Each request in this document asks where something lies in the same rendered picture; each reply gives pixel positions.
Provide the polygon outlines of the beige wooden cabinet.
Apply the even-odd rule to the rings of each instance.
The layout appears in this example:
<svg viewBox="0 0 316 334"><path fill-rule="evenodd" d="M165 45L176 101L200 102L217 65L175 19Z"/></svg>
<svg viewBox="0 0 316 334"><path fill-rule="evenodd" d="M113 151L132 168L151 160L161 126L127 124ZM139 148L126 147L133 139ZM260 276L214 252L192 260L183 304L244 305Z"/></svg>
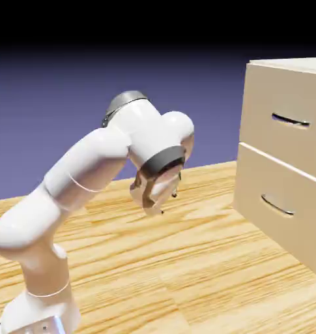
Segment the beige wooden cabinet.
<svg viewBox="0 0 316 334"><path fill-rule="evenodd" d="M316 58L248 63L234 207L316 273Z"/></svg>

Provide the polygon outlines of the beige drawer front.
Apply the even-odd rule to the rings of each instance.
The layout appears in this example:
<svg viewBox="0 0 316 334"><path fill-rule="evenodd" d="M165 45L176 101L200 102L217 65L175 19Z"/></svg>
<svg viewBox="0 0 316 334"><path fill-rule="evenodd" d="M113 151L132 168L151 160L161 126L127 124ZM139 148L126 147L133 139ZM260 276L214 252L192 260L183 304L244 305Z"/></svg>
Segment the beige drawer front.
<svg viewBox="0 0 316 334"><path fill-rule="evenodd" d="M296 128L272 113L311 123ZM316 72L249 64L240 141L316 177Z"/></svg>
<svg viewBox="0 0 316 334"><path fill-rule="evenodd" d="M261 199L263 193L279 198L295 214L276 211ZM234 208L316 273L316 177L240 144Z"/></svg>

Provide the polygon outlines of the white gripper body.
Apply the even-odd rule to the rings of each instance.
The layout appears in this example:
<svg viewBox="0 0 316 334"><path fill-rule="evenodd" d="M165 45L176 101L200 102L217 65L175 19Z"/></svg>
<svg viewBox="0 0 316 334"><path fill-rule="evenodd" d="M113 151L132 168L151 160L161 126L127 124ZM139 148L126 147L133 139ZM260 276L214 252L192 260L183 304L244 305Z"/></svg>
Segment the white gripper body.
<svg viewBox="0 0 316 334"><path fill-rule="evenodd" d="M181 167L175 166L158 177L146 178L141 172L136 174L130 185L130 195L133 201L140 205L148 216L153 216L152 207L158 202L161 207L172 197L175 186L179 185Z"/></svg>

